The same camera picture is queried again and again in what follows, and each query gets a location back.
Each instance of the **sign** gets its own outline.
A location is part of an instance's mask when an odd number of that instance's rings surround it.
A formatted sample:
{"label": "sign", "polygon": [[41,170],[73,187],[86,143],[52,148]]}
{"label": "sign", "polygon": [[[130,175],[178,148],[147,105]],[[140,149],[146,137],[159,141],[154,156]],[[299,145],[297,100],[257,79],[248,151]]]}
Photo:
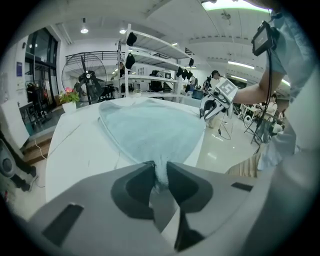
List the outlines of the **sign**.
{"label": "sign", "polygon": [[22,63],[21,62],[16,63],[16,76],[22,77]]}

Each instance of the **black fan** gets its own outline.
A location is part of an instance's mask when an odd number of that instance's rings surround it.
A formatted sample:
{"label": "black fan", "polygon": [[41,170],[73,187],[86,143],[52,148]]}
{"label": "black fan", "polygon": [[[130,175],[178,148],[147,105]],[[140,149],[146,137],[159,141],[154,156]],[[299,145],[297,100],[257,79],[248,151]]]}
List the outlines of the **black fan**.
{"label": "black fan", "polygon": [[81,102],[96,103],[104,91],[107,72],[101,60],[91,53],[78,53],[67,60],[62,70],[62,85],[79,93]]}

